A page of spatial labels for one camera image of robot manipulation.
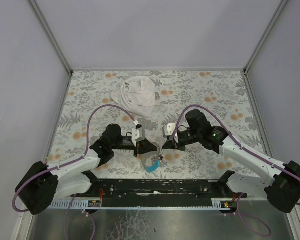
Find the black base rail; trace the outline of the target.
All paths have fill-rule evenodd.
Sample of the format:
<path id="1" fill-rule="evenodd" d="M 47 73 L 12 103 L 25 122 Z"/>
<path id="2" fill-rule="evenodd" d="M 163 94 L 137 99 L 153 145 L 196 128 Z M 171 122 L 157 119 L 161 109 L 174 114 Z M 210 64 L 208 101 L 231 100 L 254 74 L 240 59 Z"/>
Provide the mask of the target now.
<path id="1" fill-rule="evenodd" d="M 103 208 L 197 208 L 235 196 L 239 194 L 223 180 L 99 179 L 76 199 L 92 200 Z"/>

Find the floral table mat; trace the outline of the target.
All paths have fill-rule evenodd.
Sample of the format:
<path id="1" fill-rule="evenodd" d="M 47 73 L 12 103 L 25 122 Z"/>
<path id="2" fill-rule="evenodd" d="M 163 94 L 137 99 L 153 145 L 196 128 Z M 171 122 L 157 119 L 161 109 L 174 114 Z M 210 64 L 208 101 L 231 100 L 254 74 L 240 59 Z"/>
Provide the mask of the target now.
<path id="1" fill-rule="evenodd" d="M 156 105 L 150 117 L 126 114 L 117 109 L 111 93 L 130 78 L 144 76 L 155 84 Z M 207 109 L 212 125 L 224 124 L 245 144 L 262 151 L 257 123 L 239 71 L 76 71 L 67 92 L 47 162 L 60 163 L 82 156 L 109 124 L 118 124 L 127 135 L 137 120 L 147 139 L 161 147 L 163 126 L 175 123 L 189 105 Z M 164 150 L 160 167 L 148 173 L 142 157 L 117 150 L 114 158 L 94 170 L 99 178 L 118 179 L 218 179 L 226 171 L 252 176 L 253 172 L 233 159 L 204 149 L 196 143 L 185 151 Z"/>

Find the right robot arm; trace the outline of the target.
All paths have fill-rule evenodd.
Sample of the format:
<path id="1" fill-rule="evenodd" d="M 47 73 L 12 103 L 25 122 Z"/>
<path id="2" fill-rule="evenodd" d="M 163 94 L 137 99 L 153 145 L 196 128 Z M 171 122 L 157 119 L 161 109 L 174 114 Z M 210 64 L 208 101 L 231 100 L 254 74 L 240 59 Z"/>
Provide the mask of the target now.
<path id="1" fill-rule="evenodd" d="M 205 149 L 240 163 L 256 177 L 232 173 L 226 184 L 234 193 L 263 198 L 277 210 L 290 213 L 300 200 L 300 165 L 284 163 L 245 145 L 233 136 L 223 124 L 212 126 L 198 109 L 185 115 L 188 127 L 179 131 L 178 123 L 163 127 L 167 141 L 162 149 L 185 151 L 186 146 L 199 143 Z"/>

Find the blue key tag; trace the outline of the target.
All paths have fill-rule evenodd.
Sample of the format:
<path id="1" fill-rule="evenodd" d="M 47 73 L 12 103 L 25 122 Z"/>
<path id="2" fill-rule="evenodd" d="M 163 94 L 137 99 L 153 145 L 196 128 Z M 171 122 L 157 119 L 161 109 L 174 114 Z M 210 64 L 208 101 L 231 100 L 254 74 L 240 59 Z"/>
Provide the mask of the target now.
<path id="1" fill-rule="evenodd" d="M 152 164 L 151 166 L 146 166 L 145 170 L 147 173 L 152 173 L 154 171 L 156 171 L 158 168 L 160 167 L 160 161 L 157 160 L 154 164 Z"/>

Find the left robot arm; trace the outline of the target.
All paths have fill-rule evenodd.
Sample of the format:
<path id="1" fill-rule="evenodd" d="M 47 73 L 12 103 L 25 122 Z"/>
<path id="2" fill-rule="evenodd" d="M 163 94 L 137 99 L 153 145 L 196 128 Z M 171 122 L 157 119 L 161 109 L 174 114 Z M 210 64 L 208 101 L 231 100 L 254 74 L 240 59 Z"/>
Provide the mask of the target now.
<path id="1" fill-rule="evenodd" d="M 85 194 L 97 182 L 90 171 L 108 163 L 115 150 L 130 150 L 137 157 L 156 152 L 158 148 L 146 138 L 142 125 L 138 124 L 130 134 L 123 136 L 118 124 L 110 124 L 84 155 L 60 165 L 34 163 L 15 188 L 14 197 L 20 198 L 32 215 L 38 215 L 56 200 Z"/>

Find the crumpled white cloth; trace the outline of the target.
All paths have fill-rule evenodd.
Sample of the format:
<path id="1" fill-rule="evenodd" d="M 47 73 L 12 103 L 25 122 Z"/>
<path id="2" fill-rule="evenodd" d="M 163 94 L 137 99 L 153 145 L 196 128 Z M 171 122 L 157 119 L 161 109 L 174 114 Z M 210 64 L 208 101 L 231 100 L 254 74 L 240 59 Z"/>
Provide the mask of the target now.
<path id="1" fill-rule="evenodd" d="M 135 76 L 125 80 L 110 97 L 122 108 L 148 118 L 156 106 L 156 86 L 147 76 Z"/>

